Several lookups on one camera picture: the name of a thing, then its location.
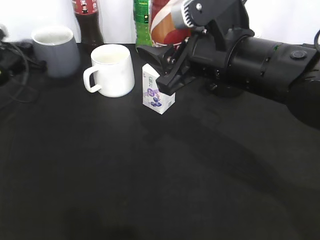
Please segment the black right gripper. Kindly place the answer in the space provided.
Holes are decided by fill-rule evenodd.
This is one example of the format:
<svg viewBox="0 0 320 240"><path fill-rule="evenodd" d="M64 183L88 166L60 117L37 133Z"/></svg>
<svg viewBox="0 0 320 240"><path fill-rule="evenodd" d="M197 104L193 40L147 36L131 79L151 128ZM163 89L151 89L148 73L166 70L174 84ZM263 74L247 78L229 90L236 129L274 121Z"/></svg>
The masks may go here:
<svg viewBox="0 0 320 240"><path fill-rule="evenodd" d="M171 7L177 29L192 34L174 49L172 44L139 45L139 56L161 76L159 90L172 95L194 81L197 75L226 81L227 68L236 45L253 37L243 0L183 0Z"/></svg>

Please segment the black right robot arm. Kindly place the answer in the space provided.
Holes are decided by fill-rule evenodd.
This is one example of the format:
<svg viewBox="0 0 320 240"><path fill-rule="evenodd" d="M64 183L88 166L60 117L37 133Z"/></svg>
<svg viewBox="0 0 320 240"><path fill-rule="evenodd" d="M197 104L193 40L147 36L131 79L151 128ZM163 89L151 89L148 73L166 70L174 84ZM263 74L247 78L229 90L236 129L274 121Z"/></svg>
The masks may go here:
<svg viewBox="0 0 320 240"><path fill-rule="evenodd" d="M320 127L320 46L255 37L243 0L185 0L171 9L178 29L192 29L179 47L137 47L172 95L203 78L216 95L243 90L286 105L302 123Z"/></svg>

